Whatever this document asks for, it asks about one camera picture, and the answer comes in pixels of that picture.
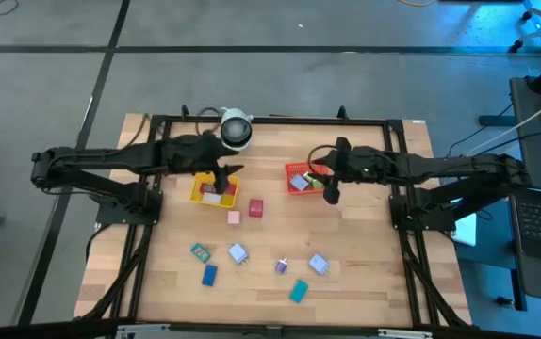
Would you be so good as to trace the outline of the orange plastic basket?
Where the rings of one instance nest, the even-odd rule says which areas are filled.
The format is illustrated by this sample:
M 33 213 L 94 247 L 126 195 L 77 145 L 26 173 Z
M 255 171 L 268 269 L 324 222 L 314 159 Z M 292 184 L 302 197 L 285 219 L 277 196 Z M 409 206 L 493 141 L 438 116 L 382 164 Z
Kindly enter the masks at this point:
M 311 173 L 311 170 L 306 162 L 299 162 L 299 163 L 287 163 L 285 164 L 285 175 L 286 175 L 286 185 L 287 185 L 287 193 L 290 195 L 304 195 L 304 194 L 313 194 L 313 193 L 321 193 L 322 189 L 313 189 L 311 185 L 309 185 L 309 188 L 305 191 L 294 191 L 293 188 L 289 184 L 289 180 L 292 176 L 295 174 L 300 174 L 302 177 L 306 172 Z

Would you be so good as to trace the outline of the black aluminium table frame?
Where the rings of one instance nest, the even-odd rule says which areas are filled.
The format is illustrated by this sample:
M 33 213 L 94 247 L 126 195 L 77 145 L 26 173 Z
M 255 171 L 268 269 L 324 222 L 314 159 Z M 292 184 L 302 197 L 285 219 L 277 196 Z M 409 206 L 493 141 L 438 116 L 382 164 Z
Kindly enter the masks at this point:
M 423 121 L 256 118 L 251 145 L 234 158 L 243 165 L 234 206 L 240 223 L 228 224 L 225 208 L 192 202 L 192 176 L 162 179 L 160 220 L 116 314 L 195 324 L 440 323 L 402 260 L 402 236 L 388 210 L 390 187 L 344 185 L 336 205 L 318 193 L 287 193 L 285 164 L 304 161 L 315 147 L 338 137 L 378 149 L 432 152 Z M 250 199 L 264 202 L 261 218 L 248 216 Z M 195 243 L 210 252 L 206 264 L 190 252 Z M 234 243 L 249 253 L 244 264 L 228 253 Z M 315 253 L 330 262 L 324 275 L 308 265 Z M 283 258 L 287 270 L 280 274 L 275 266 Z M 206 265 L 218 267 L 213 286 L 202 285 Z M 301 303 L 289 299 L 297 280 L 308 284 Z

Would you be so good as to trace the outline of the teal patterned square item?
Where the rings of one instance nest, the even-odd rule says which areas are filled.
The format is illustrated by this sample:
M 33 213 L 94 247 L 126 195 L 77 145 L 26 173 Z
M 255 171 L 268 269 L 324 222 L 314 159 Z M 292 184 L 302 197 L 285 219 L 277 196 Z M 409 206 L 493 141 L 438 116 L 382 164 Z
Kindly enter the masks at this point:
M 206 264 L 210 257 L 211 257 L 211 254 L 210 252 L 208 251 L 207 248 L 205 248 L 203 245 L 201 245 L 200 243 L 195 243 L 191 249 L 190 249 L 190 252 L 199 260 L 201 261 L 202 263 Z

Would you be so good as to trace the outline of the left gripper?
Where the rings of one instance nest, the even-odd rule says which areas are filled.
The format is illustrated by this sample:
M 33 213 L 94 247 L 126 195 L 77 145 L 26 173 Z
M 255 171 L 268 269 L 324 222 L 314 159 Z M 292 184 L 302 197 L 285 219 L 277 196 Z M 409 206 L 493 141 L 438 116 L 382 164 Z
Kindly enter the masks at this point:
M 214 187 L 219 194 L 230 185 L 229 176 L 241 170 L 243 165 L 225 165 L 214 169 L 211 155 L 237 154 L 238 151 L 225 146 L 220 138 L 210 133 L 169 137 L 161 142 L 161 165 L 164 174 L 213 171 Z

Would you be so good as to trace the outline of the silver aluminium bracket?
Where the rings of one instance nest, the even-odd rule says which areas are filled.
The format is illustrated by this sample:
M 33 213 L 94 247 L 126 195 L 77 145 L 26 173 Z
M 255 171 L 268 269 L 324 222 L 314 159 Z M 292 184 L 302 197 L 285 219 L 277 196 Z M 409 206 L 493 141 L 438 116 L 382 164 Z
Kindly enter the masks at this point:
M 114 339 L 135 339 L 138 334 L 158 333 L 170 330 L 169 324 L 131 324 L 121 325 L 117 328 Z
M 397 329 L 379 329 L 378 336 L 388 339 L 434 339 L 431 332 Z

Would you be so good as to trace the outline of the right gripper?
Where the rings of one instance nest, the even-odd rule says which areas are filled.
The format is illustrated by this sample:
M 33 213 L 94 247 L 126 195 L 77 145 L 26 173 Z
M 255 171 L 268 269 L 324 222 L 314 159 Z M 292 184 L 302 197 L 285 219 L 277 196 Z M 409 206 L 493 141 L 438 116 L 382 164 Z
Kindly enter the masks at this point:
M 341 180 L 345 183 L 369 183 L 387 185 L 393 174 L 391 159 L 384 153 L 370 147 L 355 147 L 351 149 L 350 142 L 345 137 L 338 137 L 334 145 L 320 145 L 311 154 L 322 149 L 330 152 L 323 157 L 311 158 L 316 165 L 345 165 Z M 335 176 L 311 174 L 311 177 L 322 183 L 322 196 L 326 202 L 336 205 L 339 201 L 339 181 Z

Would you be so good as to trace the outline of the teal rectangular box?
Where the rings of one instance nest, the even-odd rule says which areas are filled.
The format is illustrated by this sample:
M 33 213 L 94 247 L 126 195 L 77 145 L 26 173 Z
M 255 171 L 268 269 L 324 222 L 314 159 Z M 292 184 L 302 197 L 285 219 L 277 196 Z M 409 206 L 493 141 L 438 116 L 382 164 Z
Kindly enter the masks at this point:
M 297 280 L 289 294 L 289 299 L 301 303 L 308 291 L 308 284 L 303 280 Z

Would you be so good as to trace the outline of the yellow plastic basket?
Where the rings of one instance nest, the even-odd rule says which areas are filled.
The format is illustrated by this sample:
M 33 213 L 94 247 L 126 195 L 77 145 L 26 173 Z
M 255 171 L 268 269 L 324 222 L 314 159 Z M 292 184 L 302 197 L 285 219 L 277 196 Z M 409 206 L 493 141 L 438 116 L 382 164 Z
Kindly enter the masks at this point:
M 217 206 L 222 208 L 231 209 L 235 206 L 236 200 L 237 200 L 237 194 L 239 190 L 239 182 L 240 179 L 236 175 L 230 175 L 229 176 L 229 183 L 235 184 L 237 186 L 236 194 L 235 195 L 226 195 L 226 194 L 220 194 L 222 195 L 221 203 L 220 204 L 213 204 L 209 202 L 204 202 L 202 200 L 202 197 L 204 193 L 200 192 L 200 185 L 203 183 L 213 184 L 214 185 L 214 176 L 212 174 L 207 173 L 197 173 L 194 176 L 194 182 L 193 187 L 190 193 L 190 200 L 192 202 L 205 204 L 205 205 L 211 205 L 211 206 Z

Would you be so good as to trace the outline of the black crossbar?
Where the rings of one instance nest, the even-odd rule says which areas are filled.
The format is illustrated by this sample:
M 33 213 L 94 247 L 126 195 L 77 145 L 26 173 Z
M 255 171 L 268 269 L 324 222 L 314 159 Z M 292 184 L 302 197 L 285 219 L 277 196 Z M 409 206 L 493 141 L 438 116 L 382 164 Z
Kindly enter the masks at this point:
M 80 318 L 67 322 L 40 323 L 0 327 L 0 339 L 94 339 L 116 334 L 121 325 L 153 324 L 136 323 L 131 318 L 86 319 Z M 397 329 L 427 331 L 434 339 L 541 339 L 541 336 L 516 334 L 499 331 L 484 331 L 472 327 L 445 327 L 419 325 L 412 328 L 375 328 L 375 327 L 334 327 L 334 326 L 287 326 L 287 325 L 236 325 L 236 324 L 195 324 L 195 323 L 159 323 L 169 324 L 171 331 L 220 332 L 256 334 L 271 339 L 280 339 L 290 334 L 378 336 L 379 329 Z

